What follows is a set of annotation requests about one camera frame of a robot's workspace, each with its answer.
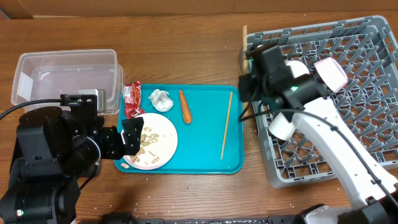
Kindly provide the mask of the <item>white bowl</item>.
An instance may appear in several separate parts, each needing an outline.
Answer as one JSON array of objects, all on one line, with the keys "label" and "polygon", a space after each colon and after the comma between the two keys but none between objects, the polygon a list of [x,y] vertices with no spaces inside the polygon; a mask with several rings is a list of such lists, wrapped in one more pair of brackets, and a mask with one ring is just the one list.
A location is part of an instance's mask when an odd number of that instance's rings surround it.
[{"label": "white bowl", "polygon": [[299,60],[286,60],[285,64],[290,67],[294,78],[310,74],[307,66]]}]

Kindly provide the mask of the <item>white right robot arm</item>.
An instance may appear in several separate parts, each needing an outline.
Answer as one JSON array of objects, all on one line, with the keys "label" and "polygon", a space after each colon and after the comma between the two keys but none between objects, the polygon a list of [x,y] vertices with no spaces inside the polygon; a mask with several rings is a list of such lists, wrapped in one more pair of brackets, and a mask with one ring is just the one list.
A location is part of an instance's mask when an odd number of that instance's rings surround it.
[{"label": "white right robot arm", "polygon": [[288,140],[300,131],[321,153],[342,184],[350,208],[314,205],[295,223],[396,223],[397,179],[373,159],[349,130],[329,92],[348,81],[333,58],[315,64],[319,79],[298,60],[286,60],[278,45],[245,47],[239,94],[245,103],[260,102],[274,114],[269,131]]}]

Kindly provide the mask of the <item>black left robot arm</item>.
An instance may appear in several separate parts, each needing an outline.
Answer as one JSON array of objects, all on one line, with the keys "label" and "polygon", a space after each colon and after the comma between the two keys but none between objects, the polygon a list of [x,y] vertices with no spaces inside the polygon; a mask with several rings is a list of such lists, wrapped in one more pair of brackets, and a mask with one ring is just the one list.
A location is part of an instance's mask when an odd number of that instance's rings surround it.
[{"label": "black left robot arm", "polygon": [[139,152],[142,118],[106,128],[93,108],[49,106],[19,119],[9,188],[1,199],[4,223],[72,223],[81,194],[78,178],[101,159]]}]

